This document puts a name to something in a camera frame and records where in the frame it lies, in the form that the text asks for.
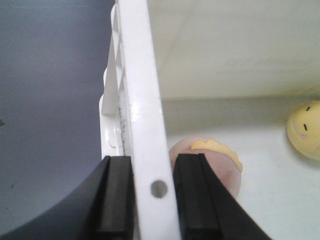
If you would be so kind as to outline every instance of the yellow ball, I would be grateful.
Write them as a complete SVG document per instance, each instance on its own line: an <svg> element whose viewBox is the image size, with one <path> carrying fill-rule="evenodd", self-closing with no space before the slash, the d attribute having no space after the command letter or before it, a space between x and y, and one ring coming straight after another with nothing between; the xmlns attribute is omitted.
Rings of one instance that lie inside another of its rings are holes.
<svg viewBox="0 0 320 240"><path fill-rule="evenodd" d="M320 160L320 100L308 101L293 110L286 130L290 142L300 153Z"/></svg>

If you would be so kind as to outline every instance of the toy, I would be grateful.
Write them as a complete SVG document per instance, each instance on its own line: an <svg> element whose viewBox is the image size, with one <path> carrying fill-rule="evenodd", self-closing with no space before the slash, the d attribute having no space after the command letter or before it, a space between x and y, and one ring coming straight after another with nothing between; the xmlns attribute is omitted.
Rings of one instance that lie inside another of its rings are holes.
<svg viewBox="0 0 320 240"><path fill-rule="evenodd" d="M203 136L193 136L181 140L170 151L171 167L174 169L178 154L203 153L214 173L225 188L236 198L241 185L242 163L230 148Z"/></svg>
<svg viewBox="0 0 320 240"><path fill-rule="evenodd" d="M320 160L320 100L299 105L287 122L292 145L303 155Z"/></svg>

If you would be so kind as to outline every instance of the smiley face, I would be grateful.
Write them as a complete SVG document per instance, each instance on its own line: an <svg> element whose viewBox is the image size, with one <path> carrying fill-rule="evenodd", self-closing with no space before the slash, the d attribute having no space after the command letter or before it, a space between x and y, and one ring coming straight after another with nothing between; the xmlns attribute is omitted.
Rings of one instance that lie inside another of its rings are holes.
<svg viewBox="0 0 320 240"><path fill-rule="evenodd" d="M292 145L305 156L320 160L320 100L298 106L287 122Z"/></svg>

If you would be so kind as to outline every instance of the hole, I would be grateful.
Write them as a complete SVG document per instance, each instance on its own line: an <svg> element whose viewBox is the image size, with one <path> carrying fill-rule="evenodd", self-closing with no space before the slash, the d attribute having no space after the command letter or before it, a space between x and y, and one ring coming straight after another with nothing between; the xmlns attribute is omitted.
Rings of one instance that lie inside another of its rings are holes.
<svg viewBox="0 0 320 240"><path fill-rule="evenodd" d="M161 199L167 194L167 192L168 192L168 187L164 181L157 180L151 184L151 194L154 197Z"/></svg>

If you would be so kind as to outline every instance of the black curved surface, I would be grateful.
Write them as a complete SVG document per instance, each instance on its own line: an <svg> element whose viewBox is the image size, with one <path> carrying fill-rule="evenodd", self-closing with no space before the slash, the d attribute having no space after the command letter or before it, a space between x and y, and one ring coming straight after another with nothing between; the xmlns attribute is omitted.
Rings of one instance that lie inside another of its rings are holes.
<svg viewBox="0 0 320 240"><path fill-rule="evenodd" d="M72 193L36 219L0 237L0 240L77 240L90 233L90 213L108 175L106 157Z"/></svg>

